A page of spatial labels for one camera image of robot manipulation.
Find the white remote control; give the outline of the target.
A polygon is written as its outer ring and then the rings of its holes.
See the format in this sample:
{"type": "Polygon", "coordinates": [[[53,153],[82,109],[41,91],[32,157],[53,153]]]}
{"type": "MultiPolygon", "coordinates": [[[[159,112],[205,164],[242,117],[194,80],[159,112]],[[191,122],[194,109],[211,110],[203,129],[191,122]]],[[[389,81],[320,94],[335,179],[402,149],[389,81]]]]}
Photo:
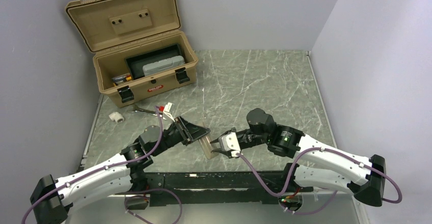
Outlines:
{"type": "Polygon", "coordinates": [[[213,141],[211,132],[207,133],[206,135],[198,139],[198,142],[201,145],[201,148],[207,159],[213,159],[219,155],[217,152],[213,151],[214,149],[217,148],[216,143],[212,144],[211,141],[213,141]]]}

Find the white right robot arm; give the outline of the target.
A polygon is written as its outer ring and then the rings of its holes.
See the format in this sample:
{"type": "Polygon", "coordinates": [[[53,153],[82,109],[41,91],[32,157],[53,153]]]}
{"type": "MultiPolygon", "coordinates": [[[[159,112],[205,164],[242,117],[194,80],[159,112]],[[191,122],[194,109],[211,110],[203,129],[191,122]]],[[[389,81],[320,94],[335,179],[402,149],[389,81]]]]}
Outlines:
{"type": "Polygon", "coordinates": [[[382,206],[386,170],[383,157],[368,158],[341,151],[298,129],[276,123],[272,115],[260,108],[247,114],[247,122],[248,129],[232,128],[211,141],[219,144],[214,152],[239,158],[244,149],[266,145],[273,154],[293,159],[281,176],[278,192],[264,186],[272,195],[319,187],[351,194],[369,206],[382,206]]]}

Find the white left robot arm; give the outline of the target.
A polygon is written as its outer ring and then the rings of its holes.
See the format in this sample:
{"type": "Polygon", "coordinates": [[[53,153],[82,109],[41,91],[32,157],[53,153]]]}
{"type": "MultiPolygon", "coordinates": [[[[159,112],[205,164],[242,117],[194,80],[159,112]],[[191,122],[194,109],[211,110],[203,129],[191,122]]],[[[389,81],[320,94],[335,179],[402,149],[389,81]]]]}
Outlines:
{"type": "Polygon", "coordinates": [[[54,179],[39,180],[30,202],[37,223],[63,223],[72,208],[78,209],[106,196],[147,190],[144,169],[152,157],[174,147],[185,146],[207,136],[211,130],[178,116],[167,129],[148,126],[137,139],[110,159],[87,170],[54,179]]]}

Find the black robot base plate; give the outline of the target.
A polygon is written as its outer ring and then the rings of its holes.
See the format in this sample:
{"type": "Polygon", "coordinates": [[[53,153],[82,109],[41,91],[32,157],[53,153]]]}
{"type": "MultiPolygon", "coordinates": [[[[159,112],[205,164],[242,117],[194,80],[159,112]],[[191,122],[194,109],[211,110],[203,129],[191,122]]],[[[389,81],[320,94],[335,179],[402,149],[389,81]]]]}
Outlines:
{"type": "Polygon", "coordinates": [[[261,203],[278,204],[252,172],[197,172],[144,174],[128,192],[152,189],[151,207],[177,204],[261,203]]]}

